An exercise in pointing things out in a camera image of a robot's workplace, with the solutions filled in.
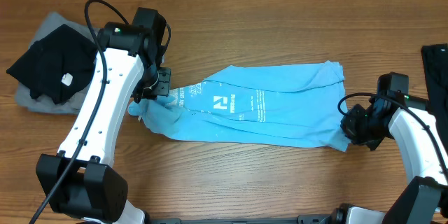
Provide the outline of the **light blue t-shirt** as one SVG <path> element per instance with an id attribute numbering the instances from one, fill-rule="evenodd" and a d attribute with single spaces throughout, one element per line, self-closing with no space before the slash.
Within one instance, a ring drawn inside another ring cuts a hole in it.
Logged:
<path id="1" fill-rule="evenodd" d="M 132 102 L 128 112 L 179 141 L 236 142 L 345 151 L 338 62 L 227 68 L 168 97 Z"/>

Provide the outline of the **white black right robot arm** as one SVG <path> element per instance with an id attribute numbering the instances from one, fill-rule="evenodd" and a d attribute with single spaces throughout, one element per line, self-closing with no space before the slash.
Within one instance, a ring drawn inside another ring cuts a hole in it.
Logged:
<path id="1" fill-rule="evenodd" d="M 370 106 L 356 104 L 343 114 L 341 128 L 353 145 L 375 150 L 385 139 L 399 148 L 408 185 L 386 212 L 342 204 L 325 223 L 431 223 L 447 214 L 447 153 L 426 99 L 409 95 L 409 78 L 381 75 Z"/>

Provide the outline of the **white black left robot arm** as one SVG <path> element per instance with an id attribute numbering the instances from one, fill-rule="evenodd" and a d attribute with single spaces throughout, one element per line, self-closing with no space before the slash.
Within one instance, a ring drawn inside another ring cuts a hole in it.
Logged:
<path id="1" fill-rule="evenodd" d="M 45 193 L 38 208 L 88 223 L 149 223 L 128 200 L 128 184 L 113 169 L 116 140 L 130 99 L 167 96 L 171 70 L 161 65 L 167 21 L 138 8 L 131 23 L 109 22 L 95 38 L 94 76 L 78 117 L 56 155 L 42 154 L 36 175 Z"/>

